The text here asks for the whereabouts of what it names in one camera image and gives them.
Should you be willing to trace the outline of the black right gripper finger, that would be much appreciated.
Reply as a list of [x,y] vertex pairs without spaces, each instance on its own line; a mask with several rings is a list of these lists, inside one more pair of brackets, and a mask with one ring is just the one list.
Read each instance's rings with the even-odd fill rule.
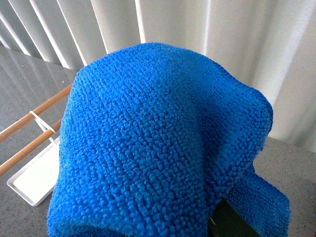
[[225,200],[208,219],[209,237],[258,237],[259,234]]

